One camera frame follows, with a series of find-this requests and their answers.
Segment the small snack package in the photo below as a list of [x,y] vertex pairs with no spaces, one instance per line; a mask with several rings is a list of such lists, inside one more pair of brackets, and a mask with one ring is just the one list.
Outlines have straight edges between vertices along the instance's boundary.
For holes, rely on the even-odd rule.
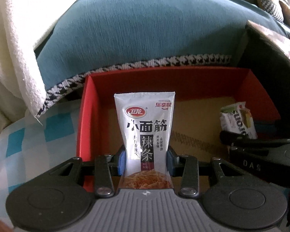
[[126,149],[119,188],[172,188],[166,167],[173,119],[174,92],[115,94],[120,131]]
[[239,102],[222,107],[220,110],[220,123],[224,131],[248,135],[251,139],[257,139],[250,110],[245,108],[246,102]]

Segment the bolt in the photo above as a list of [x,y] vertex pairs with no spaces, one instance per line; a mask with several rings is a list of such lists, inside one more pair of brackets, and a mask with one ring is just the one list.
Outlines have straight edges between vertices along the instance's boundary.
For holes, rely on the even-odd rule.
[[192,187],[183,187],[181,189],[181,193],[186,196],[192,196],[192,195],[195,195],[197,191]]
[[97,189],[98,195],[109,195],[112,193],[112,190],[109,187],[99,187]]
[[149,192],[148,190],[146,190],[146,191],[144,191],[142,194],[145,195],[145,196],[148,196],[148,195],[151,194],[151,192]]

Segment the red logo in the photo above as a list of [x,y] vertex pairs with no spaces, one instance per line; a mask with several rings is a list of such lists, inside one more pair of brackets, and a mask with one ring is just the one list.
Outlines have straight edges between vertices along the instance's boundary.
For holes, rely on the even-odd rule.
[[141,118],[146,115],[146,110],[139,106],[131,106],[126,109],[126,114],[132,118]]
[[169,107],[172,107],[172,103],[156,103],[156,107],[161,107],[162,110],[168,110]]

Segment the spicy gluten strip package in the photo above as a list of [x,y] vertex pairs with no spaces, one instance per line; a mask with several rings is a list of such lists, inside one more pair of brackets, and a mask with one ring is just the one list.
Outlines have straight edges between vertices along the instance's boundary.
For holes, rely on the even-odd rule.
[[120,131],[126,149],[120,188],[171,188],[166,153],[171,134],[174,92],[115,94]]

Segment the blue and white checkered fabric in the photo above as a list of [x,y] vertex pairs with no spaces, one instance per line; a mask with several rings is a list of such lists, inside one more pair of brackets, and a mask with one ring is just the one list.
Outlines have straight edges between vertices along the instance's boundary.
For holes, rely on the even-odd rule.
[[80,100],[57,104],[39,118],[28,115],[0,134],[0,220],[8,194],[22,183],[75,156]]

